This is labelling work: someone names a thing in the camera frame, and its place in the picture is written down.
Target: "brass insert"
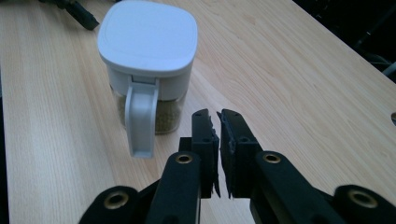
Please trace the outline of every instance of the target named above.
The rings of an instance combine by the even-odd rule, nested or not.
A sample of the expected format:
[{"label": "brass insert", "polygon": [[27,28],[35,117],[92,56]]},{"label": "brass insert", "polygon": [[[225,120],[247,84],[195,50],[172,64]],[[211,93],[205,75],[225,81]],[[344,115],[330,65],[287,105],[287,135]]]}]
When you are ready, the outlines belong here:
[{"label": "brass insert", "polygon": [[105,208],[107,209],[118,209],[123,207],[129,200],[129,196],[122,190],[111,192],[105,198]]},{"label": "brass insert", "polygon": [[187,164],[190,163],[192,161],[192,156],[187,155],[187,154],[183,154],[183,155],[178,155],[176,157],[176,161],[180,164]]},{"label": "brass insert", "polygon": [[352,202],[362,207],[376,208],[378,206],[378,202],[376,201],[376,199],[373,198],[371,195],[367,194],[366,192],[352,189],[347,195]]},{"label": "brass insert", "polygon": [[279,163],[280,162],[280,158],[275,154],[265,154],[262,158],[265,161],[270,162],[270,163]]}]

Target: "plastic lid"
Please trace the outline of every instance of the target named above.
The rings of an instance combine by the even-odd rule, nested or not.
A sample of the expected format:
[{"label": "plastic lid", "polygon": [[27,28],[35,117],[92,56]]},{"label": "plastic lid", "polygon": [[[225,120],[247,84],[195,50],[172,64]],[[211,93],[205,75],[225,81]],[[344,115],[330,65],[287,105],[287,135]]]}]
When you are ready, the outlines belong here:
[{"label": "plastic lid", "polygon": [[178,7],[146,1],[121,1],[106,14],[98,36],[105,63],[126,74],[177,76],[197,48],[194,17]]},{"label": "plastic lid", "polygon": [[130,82],[125,103],[125,126],[133,157],[151,158],[153,155],[158,86],[158,79],[155,85]]}]

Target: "tabletop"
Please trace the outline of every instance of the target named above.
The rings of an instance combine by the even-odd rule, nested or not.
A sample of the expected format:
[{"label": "tabletop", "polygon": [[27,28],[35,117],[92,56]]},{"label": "tabletop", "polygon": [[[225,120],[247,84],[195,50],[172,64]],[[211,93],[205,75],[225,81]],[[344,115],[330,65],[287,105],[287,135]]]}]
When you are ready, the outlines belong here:
[{"label": "tabletop", "polygon": [[[265,150],[315,187],[371,189],[396,204],[396,86],[291,0],[163,0],[198,24],[179,128],[131,158],[96,44],[54,5],[0,1],[0,66],[11,223],[78,223],[103,190],[161,177],[191,114],[242,114]],[[115,4],[80,3],[101,22]],[[248,199],[202,200],[202,223],[252,223]]]}]

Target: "light wood surface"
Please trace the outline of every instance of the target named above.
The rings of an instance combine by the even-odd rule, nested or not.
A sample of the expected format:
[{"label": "light wood surface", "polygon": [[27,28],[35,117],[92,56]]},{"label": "light wood surface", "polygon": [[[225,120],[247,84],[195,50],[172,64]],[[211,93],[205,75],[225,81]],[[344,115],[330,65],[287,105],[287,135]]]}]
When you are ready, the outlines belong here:
[{"label": "light wood surface", "polygon": [[[191,136],[191,114],[229,108],[262,148],[287,156],[316,188],[356,184],[396,204],[396,86],[291,0],[166,4],[197,20],[199,44],[178,130],[155,158],[129,156],[97,27],[35,0],[0,2],[0,64],[11,223],[78,223],[103,190],[143,189]],[[80,3],[102,21],[108,0]],[[203,200],[202,223],[252,223],[248,200]]]}]

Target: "wood grain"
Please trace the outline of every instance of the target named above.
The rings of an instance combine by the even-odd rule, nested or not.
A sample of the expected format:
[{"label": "wood grain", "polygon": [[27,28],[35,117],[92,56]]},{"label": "wood grain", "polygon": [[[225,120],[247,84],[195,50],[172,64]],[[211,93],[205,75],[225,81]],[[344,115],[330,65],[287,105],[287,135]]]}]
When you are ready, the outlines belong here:
[{"label": "wood grain", "polygon": [[[262,148],[287,156],[316,188],[372,189],[396,203],[396,87],[290,0],[161,1],[197,20],[199,45],[178,130],[155,158],[129,156],[96,48],[65,11],[0,3],[0,64],[11,223],[78,223],[101,191],[157,180],[190,115],[240,112]],[[80,2],[102,21],[114,4]],[[202,223],[252,223],[248,200],[203,200]]]}]

